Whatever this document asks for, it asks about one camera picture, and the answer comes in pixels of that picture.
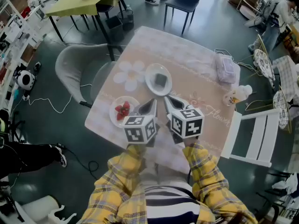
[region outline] plaid shirt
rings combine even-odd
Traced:
[[[109,170],[95,182],[81,223],[147,223],[146,201],[139,170],[144,146],[131,145],[120,156],[108,161]],[[244,222],[257,224],[246,206],[228,190],[228,181],[216,166],[217,160],[198,144],[185,147],[193,175],[193,195],[200,204],[197,223],[215,223],[215,215],[230,220],[237,212]]]

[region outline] striped shirt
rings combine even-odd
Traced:
[[[147,220],[155,223],[196,223],[200,205],[192,192],[175,186],[145,188]]]

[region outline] gray chair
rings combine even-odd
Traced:
[[[174,9],[176,8],[178,10],[181,10],[181,11],[184,11],[184,12],[187,13],[185,23],[184,23],[184,27],[183,27],[183,30],[182,30],[182,34],[183,34],[184,30],[185,30],[185,27],[186,27],[186,23],[187,23],[187,20],[188,20],[189,13],[192,13],[192,17],[191,17],[191,21],[190,21],[190,24],[191,24],[191,22],[193,20],[195,9],[196,9],[198,3],[199,3],[199,0],[168,0],[165,3],[166,7],[165,7],[165,16],[164,16],[164,27],[165,27],[165,24],[166,24],[167,8],[172,7],[172,16],[173,16],[173,13],[174,13]]]
[[[94,77],[91,88],[91,99],[95,101],[105,79],[115,65],[113,49],[122,53],[120,46],[101,44],[94,46],[73,45],[65,48],[58,56],[55,72],[72,97],[81,105],[92,107],[82,96],[80,90],[81,76],[86,67],[91,63],[99,64],[99,71]],[[100,65],[106,54],[110,55],[111,62]]]

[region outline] white plate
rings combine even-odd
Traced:
[[[113,101],[113,103],[110,105],[109,116],[110,116],[111,122],[116,127],[119,127],[119,128],[121,128],[123,119],[119,120],[119,121],[116,119],[117,111],[115,110],[115,108],[119,105],[123,105],[125,103],[125,101],[128,101],[130,104],[130,112],[132,112],[134,110],[134,108],[139,105],[139,102],[130,96],[121,96],[121,97],[118,97],[115,101]]]
[[[155,77],[158,73],[167,77],[167,81],[164,88],[155,85]],[[147,67],[145,71],[145,83],[154,94],[158,96],[165,96],[171,91],[172,88],[171,74],[163,65],[160,65],[158,63],[151,64]]]

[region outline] gray floor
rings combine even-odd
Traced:
[[[145,4],[144,0],[125,0],[134,11],[135,28],[148,26],[163,29],[164,0],[161,5],[153,7]],[[114,8],[110,16],[119,12]],[[168,13],[165,31],[180,36],[185,20],[185,13],[175,10],[173,18]],[[191,25],[187,24],[184,38],[198,43],[211,50],[216,48],[226,49],[236,61],[249,56],[247,46],[252,43],[257,35],[253,28],[246,28],[243,23],[245,18],[231,6],[227,0],[201,0],[196,9]],[[91,17],[89,17],[90,30],[88,31],[81,18],[77,18],[77,31],[69,17],[61,18],[57,23],[66,42],[105,43],[100,31],[96,31]],[[134,31],[126,34],[121,44],[127,44]],[[30,94],[31,101],[36,98],[49,98],[56,109],[62,110],[68,102],[70,95],[58,80],[55,74],[55,61],[64,46],[52,42],[59,38],[55,31],[47,34],[38,48],[30,66],[37,61],[42,63],[37,83]],[[271,58],[278,58],[286,54],[280,45],[271,53]],[[97,67],[89,67],[84,73],[82,84],[90,83]],[[254,99],[268,99],[272,97],[272,90],[268,81],[262,77],[251,77],[251,71],[241,68],[241,84],[252,85],[257,94],[250,96]],[[88,97],[90,87],[82,87],[85,97]],[[245,103],[237,105],[237,110],[244,113]],[[63,114],[54,112],[46,101],[36,101],[32,106],[22,101],[17,110],[22,119],[26,120],[23,130],[28,141],[32,144],[62,143],[75,152],[84,164],[96,160],[100,168],[95,172],[100,177],[107,170],[107,160],[121,152],[116,145],[107,142],[84,127],[84,122],[89,108],[83,107],[72,100]],[[248,122],[240,127],[240,135],[234,148],[234,154],[246,153],[250,141],[253,123]],[[284,170],[289,162],[293,145],[293,134],[279,130],[275,150],[272,158],[272,167]],[[57,163],[39,171],[21,174],[13,187],[13,197],[21,203],[28,203],[45,195],[54,196],[61,204],[66,206],[64,215],[76,212],[80,218],[86,209],[88,198],[93,191],[94,179],[75,160],[74,156],[66,153],[67,168],[61,168]],[[267,175],[268,169],[251,165],[233,159],[219,161],[219,168],[228,178],[230,189],[236,194],[250,210],[259,208],[263,203],[255,195],[270,187],[276,178]],[[11,182],[16,175],[10,175]]]

